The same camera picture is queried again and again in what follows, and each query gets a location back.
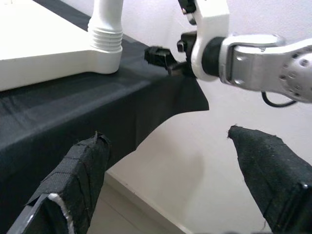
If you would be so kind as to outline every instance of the taped black block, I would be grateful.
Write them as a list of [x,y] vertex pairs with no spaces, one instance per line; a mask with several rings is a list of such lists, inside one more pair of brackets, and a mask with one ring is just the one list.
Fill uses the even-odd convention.
[[312,166],[282,139],[233,126],[245,182],[274,233],[312,233]]
[[98,135],[74,145],[41,182],[28,205],[33,206],[41,195],[58,194],[72,217],[75,233],[87,233],[104,182],[109,149],[109,141]]

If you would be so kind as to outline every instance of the black fabric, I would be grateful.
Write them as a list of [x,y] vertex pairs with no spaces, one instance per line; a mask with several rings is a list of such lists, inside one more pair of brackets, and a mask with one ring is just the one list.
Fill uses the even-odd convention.
[[[81,27],[88,23],[59,0],[41,3]],[[139,42],[122,46],[115,74],[84,73],[0,93],[0,234],[68,149],[95,131],[112,142],[110,168],[173,115],[208,110],[195,79],[148,65]]]
[[246,184],[273,232],[312,233],[312,166],[261,131],[229,131]]
[[41,195],[56,193],[70,212],[76,233],[87,233],[104,182],[109,148],[109,142],[97,135],[74,145],[41,182],[28,204]]

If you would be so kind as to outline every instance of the black cable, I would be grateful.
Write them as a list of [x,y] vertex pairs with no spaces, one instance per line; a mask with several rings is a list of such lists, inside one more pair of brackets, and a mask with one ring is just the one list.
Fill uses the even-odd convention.
[[268,104],[269,106],[271,106],[271,107],[276,107],[276,108],[287,107],[287,106],[291,106],[291,105],[294,105],[295,103],[297,103],[296,101],[290,101],[290,102],[282,103],[282,104],[273,103],[273,102],[271,102],[271,101],[268,99],[267,93],[266,93],[266,92],[262,92],[262,99],[263,99],[264,102],[265,102],[266,104]]

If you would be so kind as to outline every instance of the black tablecloth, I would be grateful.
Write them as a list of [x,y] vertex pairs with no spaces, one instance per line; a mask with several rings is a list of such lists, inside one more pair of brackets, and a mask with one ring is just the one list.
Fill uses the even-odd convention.
[[[61,1],[37,2],[86,29],[89,17]],[[109,168],[171,116],[208,110],[195,79],[148,65],[139,42],[122,45],[115,74],[83,73],[0,93],[0,233],[73,144],[102,132],[112,142]]]

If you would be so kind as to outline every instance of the white pole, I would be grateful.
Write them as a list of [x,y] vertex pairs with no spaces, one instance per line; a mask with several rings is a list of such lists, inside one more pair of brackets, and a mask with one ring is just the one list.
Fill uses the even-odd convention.
[[122,6],[123,0],[95,0],[88,25],[92,47],[111,53],[122,51]]

